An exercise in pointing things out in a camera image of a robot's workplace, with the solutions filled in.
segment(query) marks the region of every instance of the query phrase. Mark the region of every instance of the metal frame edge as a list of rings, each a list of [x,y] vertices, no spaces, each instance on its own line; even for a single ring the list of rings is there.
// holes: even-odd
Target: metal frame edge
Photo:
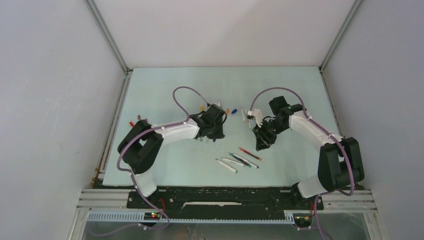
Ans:
[[[334,41],[332,42],[327,54],[324,57],[324,60],[322,61],[322,64],[321,64],[321,67],[320,67],[321,72],[323,72],[326,69],[327,65],[329,64],[334,52],[336,51],[337,47],[339,46],[343,36],[348,31],[349,26],[351,25],[353,19],[357,15],[358,10],[361,7],[363,2],[364,2],[364,0],[355,0],[355,2],[353,3],[352,7],[350,8],[349,13],[346,16],[346,19],[344,19],[343,24],[341,25],[337,35],[335,36]]]
[[[117,44],[114,41],[114,38],[112,37],[111,32],[108,29],[108,26],[105,23],[105,20],[103,19],[102,15],[100,14],[99,8],[97,7],[94,0],[84,0],[85,4],[87,5],[88,10],[90,11],[92,17],[94,18],[95,22],[97,23],[97,26],[104,36],[107,44],[111,48],[112,52],[114,53],[116,59],[119,62],[119,65],[121,66],[123,72],[125,74],[128,73],[128,67],[127,64],[124,61],[124,58],[122,57],[121,52],[118,49]]]
[[[334,104],[333,98],[332,98],[332,94],[331,91],[329,89],[329,85],[327,84],[326,78],[324,76],[323,72],[320,72],[321,75],[321,79],[322,79],[322,84],[324,85],[324,89],[325,89],[325,93],[327,94],[327,99],[328,99],[328,103],[330,103],[330,108],[332,111],[332,116],[334,118],[335,121],[335,125],[337,127],[337,131],[338,134],[340,134],[341,136],[343,135],[343,131],[342,131],[342,126],[340,125],[340,121],[339,121],[339,115],[337,114],[337,109],[336,109],[336,105]]]
[[[81,240],[83,239],[84,232],[87,225],[87,218],[90,211],[76,210],[73,216],[72,225],[69,228],[66,240]]]
[[[366,228],[368,230],[370,240],[387,240],[386,230],[380,219],[378,212],[375,213],[364,213],[363,218],[365,219]]]
[[[132,76],[132,71],[128,72],[127,74],[124,75],[123,80],[122,80],[122,84],[120,86],[120,90],[119,90],[119,94],[118,94],[118,98],[116,100],[116,103],[114,105],[114,110],[113,110],[113,114],[110,118],[110,122],[109,122],[109,128],[107,130],[107,134],[104,138],[103,141],[103,148],[102,151],[100,153],[100,157],[99,160],[97,161],[97,169],[95,171],[94,174],[94,178],[98,178],[100,174],[103,174],[103,172],[106,169],[106,163],[107,163],[107,159],[109,157],[110,154],[110,150],[112,147],[112,143],[115,137],[115,132],[116,132],[116,128],[118,127],[118,121],[120,119],[121,116],[121,111],[124,105],[124,101],[125,101],[125,97],[127,95],[127,91],[128,91],[128,87],[130,85],[130,81],[131,81],[131,76]]]

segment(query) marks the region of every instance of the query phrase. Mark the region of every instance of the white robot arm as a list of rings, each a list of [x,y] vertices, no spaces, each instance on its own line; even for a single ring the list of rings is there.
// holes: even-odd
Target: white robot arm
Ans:
[[[134,179],[141,193],[148,197],[156,191],[156,184],[153,180],[152,165],[161,146],[183,140],[207,137],[215,141],[225,137],[223,133],[223,120],[225,111],[218,104],[211,104],[206,111],[199,114],[190,115],[190,118],[184,124],[162,127],[156,131],[151,131],[143,135],[138,141],[132,144],[123,155],[122,159],[127,163],[134,173]],[[145,120],[139,120],[131,131],[126,135],[118,146],[118,152],[137,135],[147,129],[156,127],[147,123]]]
[[[279,133],[290,128],[301,134],[319,152],[317,174],[294,184],[292,191],[302,198],[310,198],[350,184],[346,163],[339,161],[342,153],[335,141],[311,123],[310,114],[305,116],[302,105],[289,105],[283,96],[279,96],[271,100],[269,106],[275,115],[272,120],[265,120],[259,109],[252,109],[247,113],[249,119],[256,121],[253,132],[256,135],[257,151],[269,148],[275,143]],[[354,182],[363,180],[364,169],[358,141],[353,137],[343,138],[337,134],[331,136],[344,147],[350,160]]]

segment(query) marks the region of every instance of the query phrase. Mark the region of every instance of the black bracket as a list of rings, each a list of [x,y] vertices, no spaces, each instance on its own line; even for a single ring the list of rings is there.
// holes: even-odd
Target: black bracket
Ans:
[[[139,120],[119,144],[118,152],[121,153],[132,139],[151,128],[152,125],[148,124],[146,120]],[[141,145],[140,140],[146,141],[145,144]],[[155,162],[163,141],[164,138],[161,134],[151,131],[134,142],[125,152],[122,160],[131,167],[135,174],[142,174]]]
[[[198,134],[195,138],[207,137],[214,142],[217,139],[223,139],[225,137],[223,130],[224,115],[225,111],[216,104],[209,105],[206,111],[190,115],[190,118],[193,119],[199,127]]]
[[[340,144],[349,158],[354,182],[362,181],[365,175],[358,141],[349,137],[343,138]],[[339,162],[339,156],[343,157],[343,154],[336,143],[327,143],[319,151],[318,178],[321,185],[329,192],[351,184],[346,162]]]
[[[310,210],[310,199],[294,204],[289,187],[158,186],[148,197],[173,219],[283,220],[284,210]],[[240,205],[190,205],[189,202],[234,202]],[[128,209],[151,209],[136,191],[128,195]],[[317,207],[324,209],[321,203]]]

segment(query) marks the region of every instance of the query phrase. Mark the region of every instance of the table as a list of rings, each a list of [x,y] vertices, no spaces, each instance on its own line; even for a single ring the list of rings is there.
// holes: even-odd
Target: table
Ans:
[[[255,135],[243,122],[240,107],[249,108],[254,97],[270,87],[286,87],[296,91],[304,100],[312,117],[329,131],[337,132],[333,112],[319,69],[316,66],[284,67],[168,67],[135,68],[107,160],[103,179],[105,186],[130,186],[126,172],[116,168],[119,143],[130,131],[129,121],[137,115],[152,124],[180,121],[185,114],[174,103],[173,90],[189,86],[199,91],[210,103],[220,102],[224,109],[237,108],[224,124],[224,139],[185,139],[163,146],[152,167],[158,186],[229,186],[268,187],[291,186],[317,173],[319,153],[297,132],[286,130],[278,135],[269,149],[255,151]],[[289,104],[299,103],[289,92],[272,90],[262,94],[255,107],[264,116],[272,115],[268,102],[285,96]],[[176,92],[178,101],[190,114],[200,112],[206,104],[188,89]],[[260,157],[250,158],[238,150],[242,147]],[[215,158],[229,157],[233,152],[252,160],[259,169],[235,165],[232,173]]]

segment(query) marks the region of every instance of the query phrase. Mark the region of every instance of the white enclosure panel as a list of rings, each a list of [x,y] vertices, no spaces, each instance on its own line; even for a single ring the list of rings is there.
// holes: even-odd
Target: white enclosure panel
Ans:
[[[0,22],[0,239],[63,240],[123,72],[82,0],[2,0]]]
[[[324,72],[391,240],[423,239],[424,1],[366,0]]]
[[[354,0],[95,0],[128,67],[319,66]]]
[[[162,146],[152,166],[153,179],[161,186],[291,186],[317,174],[319,153],[299,133],[286,130],[278,135],[269,149],[255,151],[256,138],[243,122],[240,107],[249,108],[255,96],[271,87],[296,91],[313,118],[329,131],[337,130],[326,90],[316,66],[286,67],[155,67],[136,68],[132,74],[125,102],[109,155],[103,184],[132,185],[127,172],[117,169],[118,145],[131,130],[129,121],[137,115],[151,124],[166,124],[185,118],[172,98],[176,87],[189,86],[211,103],[220,102],[230,114],[223,126],[224,139],[203,141],[184,139]],[[290,92],[272,90],[262,94],[255,103],[264,116],[272,115],[269,101],[284,96],[288,103],[299,100]],[[200,112],[202,99],[188,89],[176,92],[176,99],[191,114]],[[257,153],[262,161],[238,150],[243,147]],[[215,158],[231,158],[228,152],[251,160],[259,169],[240,167],[236,174],[217,163]],[[123,161],[123,168],[129,168]]]

